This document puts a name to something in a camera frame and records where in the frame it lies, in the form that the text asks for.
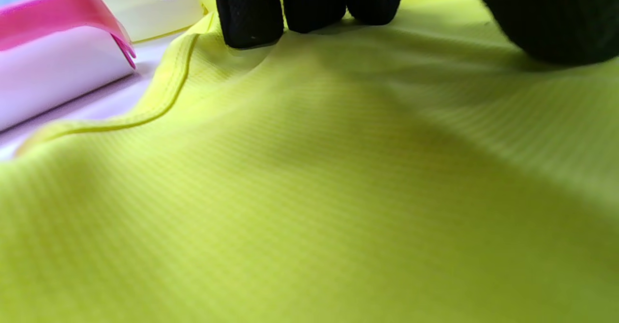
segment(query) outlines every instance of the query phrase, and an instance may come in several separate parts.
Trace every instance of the yellow fabric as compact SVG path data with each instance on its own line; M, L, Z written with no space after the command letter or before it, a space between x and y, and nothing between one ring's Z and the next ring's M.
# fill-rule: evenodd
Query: yellow fabric
M616 323L619 66L479 0L225 47L0 165L2 323Z

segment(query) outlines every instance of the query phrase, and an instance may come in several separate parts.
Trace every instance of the white plastic item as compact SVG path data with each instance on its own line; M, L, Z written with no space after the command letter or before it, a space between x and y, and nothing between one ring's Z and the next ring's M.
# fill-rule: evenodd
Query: white plastic item
M131 41L161 36L191 26L204 16L199 0L103 0Z

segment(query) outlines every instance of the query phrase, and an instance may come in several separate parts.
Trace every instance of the pale yellow plastic object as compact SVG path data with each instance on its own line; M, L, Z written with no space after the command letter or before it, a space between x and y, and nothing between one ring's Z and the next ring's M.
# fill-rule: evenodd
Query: pale yellow plastic object
M131 41L174 32L199 21L199 0L103 0L126 28Z

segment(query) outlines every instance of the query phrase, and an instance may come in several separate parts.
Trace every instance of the ribbed fabric texture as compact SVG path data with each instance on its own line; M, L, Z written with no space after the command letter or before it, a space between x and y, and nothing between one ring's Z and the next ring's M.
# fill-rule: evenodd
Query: ribbed fabric texture
M616 61L539 65L480 0L218 21L0 164L0 322L617 322Z

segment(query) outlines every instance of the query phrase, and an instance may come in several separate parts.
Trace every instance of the pink plastic object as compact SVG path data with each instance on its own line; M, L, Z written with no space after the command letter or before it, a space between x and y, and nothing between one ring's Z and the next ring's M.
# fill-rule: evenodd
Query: pink plastic object
M102 0L0 8L0 131L132 74L135 52Z

